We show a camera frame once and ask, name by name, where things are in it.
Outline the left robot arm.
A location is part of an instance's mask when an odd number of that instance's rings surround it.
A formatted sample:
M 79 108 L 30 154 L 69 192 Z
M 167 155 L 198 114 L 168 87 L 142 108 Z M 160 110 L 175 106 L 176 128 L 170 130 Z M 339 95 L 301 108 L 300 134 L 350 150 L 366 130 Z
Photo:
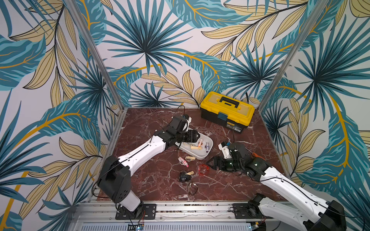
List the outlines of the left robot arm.
M 97 186 L 113 203 L 123 206 L 132 214 L 141 213 L 143 203 L 131 188 L 133 174 L 151 158 L 176 143 L 196 143 L 199 139 L 200 134 L 196 130 L 156 131 L 147 142 L 133 151 L 120 157 L 108 157 L 96 182 Z

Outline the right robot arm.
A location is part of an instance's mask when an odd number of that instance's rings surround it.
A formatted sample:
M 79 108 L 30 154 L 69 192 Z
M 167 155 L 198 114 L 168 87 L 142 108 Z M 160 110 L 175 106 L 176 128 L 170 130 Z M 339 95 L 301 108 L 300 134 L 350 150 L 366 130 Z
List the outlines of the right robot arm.
M 273 201 L 258 193 L 249 201 L 266 217 L 278 219 L 300 231 L 345 231 L 344 207 L 328 202 L 303 189 L 280 173 L 265 159 L 247 149 L 242 143 L 219 144 L 221 156 L 214 156 L 207 166 L 224 172 L 240 172 L 255 182 L 273 189 L 292 206 Z

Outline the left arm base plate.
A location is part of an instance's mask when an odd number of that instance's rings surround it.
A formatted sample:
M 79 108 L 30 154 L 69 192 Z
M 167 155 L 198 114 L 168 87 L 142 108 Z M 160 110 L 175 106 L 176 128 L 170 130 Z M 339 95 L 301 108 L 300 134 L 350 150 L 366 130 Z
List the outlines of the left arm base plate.
M 121 204 L 116 205 L 116 216 L 115 220 L 134 220 L 134 219 L 144 219 L 154 220 L 157 212 L 156 204 L 140 204 L 133 212 L 129 211 L 127 208 Z

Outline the purple white watch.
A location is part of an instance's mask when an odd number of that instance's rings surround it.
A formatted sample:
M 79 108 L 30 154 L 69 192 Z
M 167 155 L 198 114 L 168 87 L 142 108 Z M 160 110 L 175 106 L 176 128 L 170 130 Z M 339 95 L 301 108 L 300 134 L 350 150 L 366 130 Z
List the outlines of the purple white watch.
M 210 151 L 210 145 L 209 145 L 208 142 L 206 142 L 206 144 L 205 144 L 205 150 L 206 150 L 207 153 Z

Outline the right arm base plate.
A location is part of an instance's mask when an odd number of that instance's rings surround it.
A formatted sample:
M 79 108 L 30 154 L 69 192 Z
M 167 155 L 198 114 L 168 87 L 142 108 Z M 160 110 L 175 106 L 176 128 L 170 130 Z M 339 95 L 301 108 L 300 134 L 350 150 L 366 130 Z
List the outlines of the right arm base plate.
M 248 203 L 235 203 L 229 208 L 235 216 L 235 219 L 270 219 L 263 215 L 258 206 L 250 205 Z

